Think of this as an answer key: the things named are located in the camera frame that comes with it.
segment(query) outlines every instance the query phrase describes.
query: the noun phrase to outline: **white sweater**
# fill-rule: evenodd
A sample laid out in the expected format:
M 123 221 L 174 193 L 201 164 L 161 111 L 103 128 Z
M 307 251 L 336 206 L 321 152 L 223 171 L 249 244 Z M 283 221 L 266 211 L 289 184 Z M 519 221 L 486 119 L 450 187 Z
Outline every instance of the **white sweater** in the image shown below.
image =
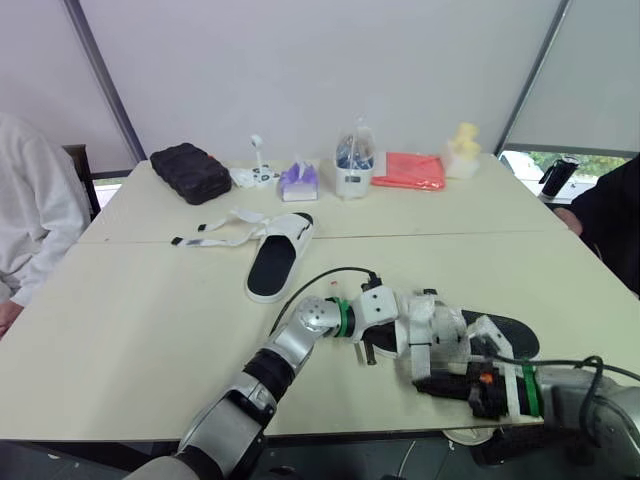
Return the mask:
M 86 192 L 71 158 L 25 122 L 0 113 L 0 289 L 9 284 L 11 300 L 27 305 L 88 223 Z

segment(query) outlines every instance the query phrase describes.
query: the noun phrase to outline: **person's hand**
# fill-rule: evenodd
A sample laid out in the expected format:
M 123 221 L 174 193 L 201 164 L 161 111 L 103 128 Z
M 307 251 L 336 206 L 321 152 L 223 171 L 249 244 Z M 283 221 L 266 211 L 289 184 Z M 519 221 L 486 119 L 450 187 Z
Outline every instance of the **person's hand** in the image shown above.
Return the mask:
M 11 300 L 0 303 L 0 338 L 7 333 L 24 307 Z
M 567 210 L 566 208 L 556 208 L 553 213 L 567 224 L 569 230 L 578 236 L 582 235 L 582 222 L 580 222 L 580 219 L 576 217 L 571 210 Z

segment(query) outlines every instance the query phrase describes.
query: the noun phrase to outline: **purple tissue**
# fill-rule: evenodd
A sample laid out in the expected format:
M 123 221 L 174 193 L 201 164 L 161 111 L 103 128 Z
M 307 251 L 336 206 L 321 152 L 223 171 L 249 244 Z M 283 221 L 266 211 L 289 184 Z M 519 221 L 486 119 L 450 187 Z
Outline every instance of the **purple tissue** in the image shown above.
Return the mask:
M 285 202 L 316 200 L 318 198 L 318 175 L 312 165 L 295 162 L 280 175 L 280 196 Z

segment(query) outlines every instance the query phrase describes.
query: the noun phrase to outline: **metal pole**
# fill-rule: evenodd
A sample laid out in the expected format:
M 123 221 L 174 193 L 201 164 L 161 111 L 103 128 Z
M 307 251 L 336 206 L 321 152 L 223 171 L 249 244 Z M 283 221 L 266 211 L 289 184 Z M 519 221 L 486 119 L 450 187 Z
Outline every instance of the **metal pole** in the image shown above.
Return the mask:
M 567 15 L 567 11 L 569 10 L 569 6 L 571 5 L 572 1 L 573 0 L 561 0 L 560 4 L 558 5 L 558 9 L 553 16 L 553 20 L 551 20 L 551 25 L 549 25 L 549 29 L 547 30 L 547 35 L 544 37 L 542 45 L 540 46 L 540 50 L 538 51 L 538 56 L 533 62 L 533 66 L 531 67 L 531 71 L 529 72 L 529 76 L 527 77 L 527 81 L 522 87 L 522 91 L 518 96 L 518 100 L 516 101 L 516 104 L 511 111 L 511 115 L 509 115 L 507 125 L 502 131 L 500 141 L 498 142 L 498 145 L 493 152 L 496 156 L 500 155 L 500 152 L 502 152 L 502 149 L 506 145 L 507 140 L 511 135 L 511 131 L 513 130 L 513 127 L 516 124 L 518 117 L 520 116 L 520 112 L 522 112 L 522 108 L 524 107 L 524 104 L 527 101 L 531 90 L 533 89 L 533 85 L 540 74 L 540 70 L 542 70 L 542 65 L 549 55 L 551 45 L 553 44 L 556 36 L 558 35 L 558 32 L 560 31 L 560 26 L 562 25 L 562 22 Z
M 76 29 L 76 33 L 80 38 L 80 42 L 87 54 L 87 58 L 89 58 L 93 72 L 96 74 L 98 83 L 102 88 L 102 92 L 107 98 L 109 107 L 116 118 L 118 128 L 129 147 L 131 156 L 134 158 L 136 163 L 141 160 L 145 160 L 147 156 L 140 144 L 138 135 L 133 129 L 133 125 L 131 125 L 131 121 L 129 120 L 127 111 L 124 109 L 124 105 L 122 104 L 120 95 L 118 95 L 116 86 L 113 84 L 109 70 L 107 70 L 107 65 L 104 63 L 104 59 L 102 58 L 96 39 L 89 27 L 89 23 L 87 22 L 87 17 L 84 15 L 84 11 L 80 5 L 80 0 L 64 0 L 64 5 L 67 7 L 67 11 L 71 17 L 73 26 Z

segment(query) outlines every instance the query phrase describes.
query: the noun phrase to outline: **black bag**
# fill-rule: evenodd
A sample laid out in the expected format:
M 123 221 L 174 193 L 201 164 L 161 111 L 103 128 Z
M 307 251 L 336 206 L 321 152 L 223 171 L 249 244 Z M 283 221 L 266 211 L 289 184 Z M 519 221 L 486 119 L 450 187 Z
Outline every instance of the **black bag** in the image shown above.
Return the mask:
M 190 143 L 155 152 L 150 160 L 156 173 L 191 205 L 200 205 L 231 189 L 229 170 Z

